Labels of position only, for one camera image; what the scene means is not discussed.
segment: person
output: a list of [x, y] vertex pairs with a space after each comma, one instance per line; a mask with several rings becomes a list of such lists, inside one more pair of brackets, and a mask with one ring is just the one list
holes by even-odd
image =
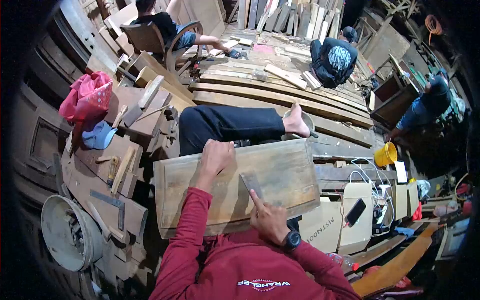
[[[179, 15], [182, 0], [172, 0], [168, 4], [165, 12], [159, 12], [152, 15], [151, 13], [155, 3], [156, 0], [135, 1], [135, 6], [138, 10], [138, 18], [133, 20], [130, 25], [148, 22], [155, 23], [162, 34], [164, 45], [167, 45], [169, 42], [172, 42], [177, 33], [180, 32], [181, 27], [172, 20], [172, 17], [176, 18]], [[204, 36], [191, 31], [183, 33], [175, 45], [173, 45], [172, 50], [175, 51], [181, 48], [189, 48], [193, 45], [211, 45], [215, 49], [222, 50], [225, 55], [229, 57], [238, 58], [240, 56], [240, 53], [235, 49], [224, 47], [217, 37]]]
[[[182, 112], [180, 151], [200, 150], [199, 176], [188, 188], [149, 299], [360, 299], [340, 266], [287, 226], [286, 209], [264, 203], [254, 190], [250, 230], [203, 236], [213, 181], [234, 160], [228, 140], [308, 136], [304, 126], [298, 104], [283, 119], [271, 108], [196, 106]], [[201, 270], [200, 254], [206, 254]]]
[[415, 126], [432, 122], [447, 110], [451, 100], [448, 74], [441, 68], [425, 85], [425, 93], [412, 102], [396, 127], [385, 136], [385, 141], [395, 139]]
[[311, 71], [324, 87], [336, 88], [353, 73], [358, 52], [352, 43], [356, 41], [357, 32], [347, 26], [338, 39], [327, 37], [323, 45], [318, 39], [310, 43]]

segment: gray bucket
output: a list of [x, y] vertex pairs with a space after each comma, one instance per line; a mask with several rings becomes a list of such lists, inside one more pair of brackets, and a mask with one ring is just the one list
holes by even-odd
[[[290, 115], [290, 113], [292, 112], [291, 109], [289, 109], [284, 115], [283, 117], [286, 118]], [[305, 124], [307, 125], [307, 127], [310, 129], [310, 131], [313, 131], [315, 129], [315, 124], [313, 123], [313, 120], [312, 118], [304, 111], [301, 112], [301, 118], [302, 120], [305, 122]], [[294, 134], [294, 133], [288, 133], [288, 134], [284, 134], [282, 135], [282, 141], [287, 141], [287, 140], [294, 140], [294, 139], [302, 139], [301, 136], [297, 135], [297, 134]]]
[[[83, 235], [83, 253], [72, 244], [68, 210], [73, 210]], [[48, 250], [62, 267], [76, 272], [102, 257], [102, 234], [92, 217], [77, 204], [60, 195], [47, 198], [42, 208], [42, 233]]]

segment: smartphone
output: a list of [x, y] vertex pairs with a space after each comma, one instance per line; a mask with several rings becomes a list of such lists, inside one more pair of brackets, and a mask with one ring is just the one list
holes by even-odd
[[365, 205], [363, 199], [359, 198], [345, 217], [345, 222], [348, 222], [348, 227], [352, 227], [357, 222], [366, 207], [367, 205]]

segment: red long-sleeve shirt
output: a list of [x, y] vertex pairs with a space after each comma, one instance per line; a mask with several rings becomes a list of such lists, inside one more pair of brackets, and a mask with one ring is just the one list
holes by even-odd
[[360, 299], [341, 268], [323, 252], [302, 241], [285, 254], [260, 239], [254, 229], [206, 237], [213, 247], [195, 281], [211, 201], [212, 195], [189, 188], [151, 300]]

